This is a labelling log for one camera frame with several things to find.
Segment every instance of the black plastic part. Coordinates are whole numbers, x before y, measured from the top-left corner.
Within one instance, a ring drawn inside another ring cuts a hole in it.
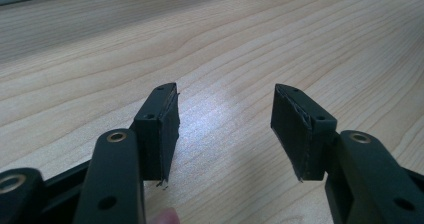
[[[335,224],[346,223],[353,204],[353,194],[345,176],[340,173],[339,178],[329,175],[325,183],[328,204]]]
[[[279,138],[299,180],[322,180],[324,147],[333,143],[337,120],[305,93],[275,85],[271,128]]]
[[[48,203],[37,223],[72,223],[89,164],[81,163],[45,182]]]
[[[343,131],[335,148],[353,194],[346,223],[422,223],[424,195],[379,140]]]
[[[139,143],[143,180],[168,181],[179,125],[177,84],[156,87],[130,127]]]
[[[0,223],[34,223],[46,200],[38,170],[19,168],[0,174]]]
[[[137,138],[116,129],[99,137],[73,223],[145,223]]]
[[[408,176],[412,179],[412,181],[415,183],[415,185],[417,185],[417,187],[424,194],[424,176],[408,169],[405,169],[405,171],[408,174]]]

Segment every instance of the black plastic arm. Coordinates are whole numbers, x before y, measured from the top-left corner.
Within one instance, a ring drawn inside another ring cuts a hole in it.
[[[144,223],[143,180],[168,180],[179,125],[177,85],[156,87],[91,161],[47,181],[32,168],[0,173],[0,223]]]
[[[336,133],[337,120],[302,91],[275,87],[271,127],[300,180],[322,180],[335,223],[421,223],[423,176],[405,171],[375,137]]]

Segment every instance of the wooden table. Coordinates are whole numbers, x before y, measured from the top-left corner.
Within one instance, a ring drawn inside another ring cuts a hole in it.
[[[424,0],[34,0],[0,7],[0,171],[50,178],[177,82],[180,139],[149,217],[330,223],[270,129],[275,83],[304,90],[424,173]]]

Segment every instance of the small hole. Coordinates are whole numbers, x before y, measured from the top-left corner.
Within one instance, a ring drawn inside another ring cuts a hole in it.
[[[352,140],[359,143],[364,143],[364,144],[371,143],[371,139],[368,136],[360,134],[360,133],[352,133],[349,135],[349,137]]]
[[[124,135],[122,135],[122,133],[115,133],[110,137],[110,139],[113,140],[113,141],[116,141],[116,140],[121,139],[123,136]]]
[[[403,198],[395,198],[394,202],[396,203],[396,205],[398,205],[398,207],[405,209],[407,211],[415,210],[415,206]]]
[[[107,141],[108,142],[120,142],[120,141],[124,140],[125,138],[127,138],[127,134],[125,134],[125,132],[114,132],[114,133],[110,134],[109,136],[107,136]]]
[[[116,202],[116,197],[108,196],[99,201],[98,208],[100,210],[108,210],[115,206]]]
[[[9,188],[13,187],[14,185],[16,185],[18,182],[19,182],[19,179],[16,178],[16,177],[5,180],[0,184],[0,189],[2,189],[2,190],[9,189]]]
[[[155,115],[153,115],[153,114],[147,114],[147,115],[144,115],[144,118],[146,118],[146,119],[153,119],[153,118],[155,118]]]
[[[20,187],[26,180],[25,175],[13,174],[0,180],[0,194],[8,193]]]

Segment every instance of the light wood surface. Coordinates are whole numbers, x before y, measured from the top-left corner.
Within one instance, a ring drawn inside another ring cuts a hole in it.
[[[304,90],[424,173],[424,0],[34,0],[0,7],[0,171],[50,178],[177,82],[180,139],[149,217],[331,223],[270,129],[275,83]]]

